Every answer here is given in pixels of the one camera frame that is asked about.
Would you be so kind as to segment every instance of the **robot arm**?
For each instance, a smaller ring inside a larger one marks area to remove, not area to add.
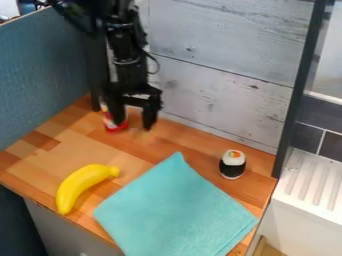
[[[147,58],[151,56],[143,50],[147,45],[146,33],[133,0],[49,0],[49,3],[88,35],[96,36],[98,29],[105,31],[118,79],[103,86],[102,99],[115,125],[120,126],[126,120],[126,105],[131,105],[143,109],[143,126],[150,130],[162,108],[161,91],[148,84]],[[85,16],[89,17],[86,25]]]

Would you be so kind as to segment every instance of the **gray fabric panel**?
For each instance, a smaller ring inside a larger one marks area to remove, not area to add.
[[[85,40],[50,8],[0,26],[0,149],[86,93]]]

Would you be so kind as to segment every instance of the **banana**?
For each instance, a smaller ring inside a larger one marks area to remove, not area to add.
[[[68,214],[83,191],[109,176],[119,176],[119,169],[102,164],[90,164],[70,174],[58,187],[57,211],[62,215]]]

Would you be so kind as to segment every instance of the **white wooden wall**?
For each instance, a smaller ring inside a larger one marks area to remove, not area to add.
[[[168,118],[275,153],[312,0],[137,0]]]
[[[0,0],[0,16],[12,18],[19,16],[18,6],[16,0]]]

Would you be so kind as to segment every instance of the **cloth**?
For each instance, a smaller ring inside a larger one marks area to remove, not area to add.
[[[181,153],[106,199],[93,216],[126,256],[226,255],[257,223]]]

